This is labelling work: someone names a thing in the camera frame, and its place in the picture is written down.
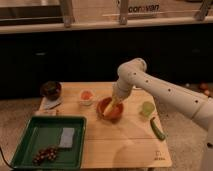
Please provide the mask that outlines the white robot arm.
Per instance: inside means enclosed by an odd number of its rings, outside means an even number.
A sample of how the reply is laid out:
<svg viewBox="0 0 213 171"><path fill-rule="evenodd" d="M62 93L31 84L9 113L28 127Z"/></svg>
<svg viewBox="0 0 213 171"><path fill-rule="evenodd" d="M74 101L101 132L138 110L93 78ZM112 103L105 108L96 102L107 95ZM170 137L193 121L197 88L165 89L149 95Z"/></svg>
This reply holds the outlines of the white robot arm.
<svg viewBox="0 0 213 171"><path fill-rule="evenodd" d="M121 64L112 97L117 102L123 101L136 86L175 107L207 131L199 171L213 171L213 98L153 77L146 69L147 64L141 58Z"/></svg>

